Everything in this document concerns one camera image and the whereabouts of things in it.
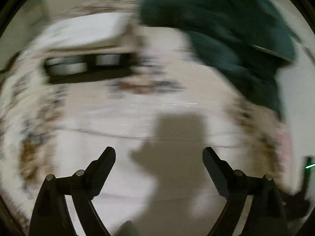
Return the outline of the floral and checked bed blanket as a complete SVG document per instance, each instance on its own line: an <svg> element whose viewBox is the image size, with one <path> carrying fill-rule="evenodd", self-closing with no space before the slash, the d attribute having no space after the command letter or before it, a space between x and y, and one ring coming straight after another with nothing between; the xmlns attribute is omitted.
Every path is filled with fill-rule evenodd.
<svg viewBox="0 0 315 236"><path fill-rule="evenodd" d="M206 234L225 203L202 163L207 146L290 189L278 116L205 65L182 31L136 34L138 64L74 83L49 83L45 34L1 56L1 196L23 235L45 176L70 176L108 146L116 162L94 205L110 232L131 220L143 235Z"/></svg>

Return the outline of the white fuzzy knit sweater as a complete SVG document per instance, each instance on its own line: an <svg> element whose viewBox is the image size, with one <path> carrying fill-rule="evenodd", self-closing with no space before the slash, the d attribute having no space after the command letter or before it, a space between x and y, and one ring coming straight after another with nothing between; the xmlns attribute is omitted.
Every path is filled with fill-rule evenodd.
<svg viewBox="0 0 315 236"><path fill-rule="evenodd" d="M41 49L77 50L120 45L132 13L108 12L62 20L43 31Z"/></svg>

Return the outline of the dark green garment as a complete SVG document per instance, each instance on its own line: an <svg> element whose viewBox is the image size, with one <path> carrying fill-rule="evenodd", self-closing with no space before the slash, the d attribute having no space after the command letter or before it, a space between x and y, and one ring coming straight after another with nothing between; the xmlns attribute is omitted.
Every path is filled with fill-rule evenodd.
<svg viewBox="0 0 315 236"><path fill-rule="evenodd" d="M281 115L275 75L295 60L291 31L270 0L143 0L141 21L186 33L200 61L250 102Z"/></svg>

